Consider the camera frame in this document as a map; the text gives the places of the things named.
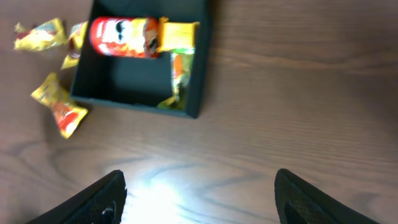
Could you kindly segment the yellow square snack packet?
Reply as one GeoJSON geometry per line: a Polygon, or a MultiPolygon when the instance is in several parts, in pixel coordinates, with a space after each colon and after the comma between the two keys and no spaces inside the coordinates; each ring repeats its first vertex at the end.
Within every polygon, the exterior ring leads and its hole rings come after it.
{"type": "Polygon", "coordinates": [[[195,48],[195,32],[199,25],[199,22],[170,22],[167,17],[161,17],[157,51],[195,48]]]}

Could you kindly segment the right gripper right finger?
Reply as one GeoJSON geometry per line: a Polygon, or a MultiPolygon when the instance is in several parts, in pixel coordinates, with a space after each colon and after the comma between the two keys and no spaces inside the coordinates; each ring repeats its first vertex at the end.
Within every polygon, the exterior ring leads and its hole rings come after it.
{"type": "Polygon", "coordinates": [[[377,224],[287,169],[277,171],[274,193],[281,224],[377,224]]]}

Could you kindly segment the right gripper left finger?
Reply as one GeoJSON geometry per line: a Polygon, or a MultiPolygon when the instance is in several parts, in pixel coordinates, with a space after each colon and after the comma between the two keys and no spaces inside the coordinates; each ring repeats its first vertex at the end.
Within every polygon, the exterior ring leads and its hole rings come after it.
{"type": "Polygon", "coordinates": [[[126,197],[124,174],[114,170],[28,224],[120,224],[126,197]]]}

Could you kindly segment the green yellow snack packet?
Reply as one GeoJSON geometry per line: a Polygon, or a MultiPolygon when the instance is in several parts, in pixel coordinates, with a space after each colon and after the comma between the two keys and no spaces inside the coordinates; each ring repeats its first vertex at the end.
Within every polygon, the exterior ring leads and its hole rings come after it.
{"type": "Polygon", "coordinates": [[[170,51],[172,96],[160,102],[162,110],[184,110],[192,74],[195,48],[173,49],[170,51]]]}

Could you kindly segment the red Pringles can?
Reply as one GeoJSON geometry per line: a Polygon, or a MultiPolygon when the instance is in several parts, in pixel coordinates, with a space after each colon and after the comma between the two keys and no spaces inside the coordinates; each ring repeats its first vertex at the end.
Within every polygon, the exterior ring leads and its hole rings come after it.
{"type": "Polygon", "coordinates": [[[152,17],[98,17],[89,40],[101,55],[157,58],[158,34],[159,23],[152,17]]]}

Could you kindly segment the yellow orange snack packet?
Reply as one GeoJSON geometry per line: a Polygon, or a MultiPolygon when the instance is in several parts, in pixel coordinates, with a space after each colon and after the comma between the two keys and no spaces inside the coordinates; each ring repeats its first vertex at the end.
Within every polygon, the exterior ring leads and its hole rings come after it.
{"type": "Polygon", "coordinates": [[[65,139],[75,132],[88,114],[86,108],[78,106],[70,98],[69,92],[60,85],[55,72],[47,76],[43,84],[31,93],[31,97],[51,110],[58,130],[65,139]]]}

